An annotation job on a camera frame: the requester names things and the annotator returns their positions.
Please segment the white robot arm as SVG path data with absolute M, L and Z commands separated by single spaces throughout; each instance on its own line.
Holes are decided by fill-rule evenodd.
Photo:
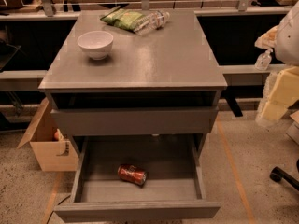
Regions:
M 299 100 L 299 2 L 277 28 L 275 55 L 287 67 L 267 79 L 270 91 L 265 93 L 257 117 L 262 125 L 278 122 Z

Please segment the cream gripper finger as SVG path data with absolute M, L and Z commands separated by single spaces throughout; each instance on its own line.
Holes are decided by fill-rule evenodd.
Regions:
M 261 120 L 279 121 L 298 100 L 299 67 L 290 66 L 279 72 L 272 72 L 263 91 Z

